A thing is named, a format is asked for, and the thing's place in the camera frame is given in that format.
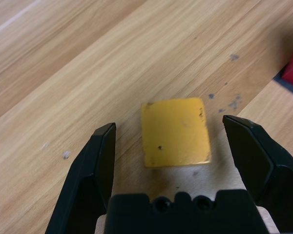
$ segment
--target wooden table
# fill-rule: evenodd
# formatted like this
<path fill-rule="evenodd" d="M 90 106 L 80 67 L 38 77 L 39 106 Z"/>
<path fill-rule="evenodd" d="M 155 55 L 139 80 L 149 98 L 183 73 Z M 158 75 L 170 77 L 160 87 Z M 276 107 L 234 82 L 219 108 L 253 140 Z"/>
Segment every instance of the wooden table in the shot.
<path fill-rule="evenodd" d="M 44 233 L 70 164 L 108 122 L 114 194 L 243 188 L 222 115 L 293 155 L 293 94 L 272 81 L 292 54 L 293 0 L 0 0 L 0 234 Z M 189 97 L 205 103 L 212 163 L 145 169 L 141 104 Z"/>

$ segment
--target black plastic part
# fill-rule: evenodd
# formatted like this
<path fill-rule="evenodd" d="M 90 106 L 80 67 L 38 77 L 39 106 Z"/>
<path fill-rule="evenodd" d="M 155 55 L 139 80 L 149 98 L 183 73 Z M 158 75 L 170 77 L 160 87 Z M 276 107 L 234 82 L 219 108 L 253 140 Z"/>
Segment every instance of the black plastic part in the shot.
<path fill-rule="evenodd" d="M 189 194 L 175 195 L 164 212 L 150 204 L 145 194 L 115 195 L 111 198 L 104 234 L 267 234 L 267 228 L 246 190 L 218 191 L 215 202 L 205 196 L 193 201 Z M 208 204 L 208 209 L 198 201 Z"/>
<path fill-rule="evenodd" d="M 256 205 L 281 232 L 293 232 L 293 157 L 258 124 L 224 116 L 234 164 Z"/>
<path fill-rule="evenodd" d="M 94 234 L 112 192 L 115 123 L 97 129 L 72 163 L 46 234 Z"/>

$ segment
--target yellow block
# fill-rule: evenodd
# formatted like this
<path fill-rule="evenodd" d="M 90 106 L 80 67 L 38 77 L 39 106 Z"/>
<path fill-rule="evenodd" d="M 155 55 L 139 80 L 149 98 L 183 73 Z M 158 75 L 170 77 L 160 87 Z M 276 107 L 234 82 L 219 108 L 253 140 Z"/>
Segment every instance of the yellow block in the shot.
<path fill-rule="evenodd" d="M 209 134 L 201 99 L 146 103 L 141 111 L 146 167 L 183 166 L 210 161 Z"/>

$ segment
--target table surface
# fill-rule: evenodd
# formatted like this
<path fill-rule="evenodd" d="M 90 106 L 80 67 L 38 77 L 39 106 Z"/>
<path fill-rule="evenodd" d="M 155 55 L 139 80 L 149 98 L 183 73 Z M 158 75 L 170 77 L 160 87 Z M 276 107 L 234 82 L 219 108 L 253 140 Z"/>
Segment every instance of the table surface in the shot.
<path fill-rule="evenodd" d="M 44 233 L 71 163 L 108 122 L 113 194 L 243 188 L 222 115 L 261 124 L 293 155 L 293 93 L 272 80 L 292 54 L 293 0 L 0 0 L 0 234 Z M 141 104 L 191 97 L 212 162 L 145 169 Z"/>

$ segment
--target screw hole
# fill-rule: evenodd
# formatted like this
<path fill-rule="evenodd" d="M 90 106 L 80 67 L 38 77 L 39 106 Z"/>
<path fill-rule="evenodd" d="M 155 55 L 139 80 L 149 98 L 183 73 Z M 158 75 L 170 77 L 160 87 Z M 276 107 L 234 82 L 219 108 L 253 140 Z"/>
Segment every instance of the screw hole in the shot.
<path fill-rule="evenodd" d="M 166 212 L 170 207 L 170 201 L 166 197 L 159 197 L 153 202 L 153 207 L 160 213 Z"/>
<path fill-rule="evenodd" d="M 193 202 L 201 211 L 210 211 L 213 209 L 213 202 L 208 197 L 197 196 Z"/>

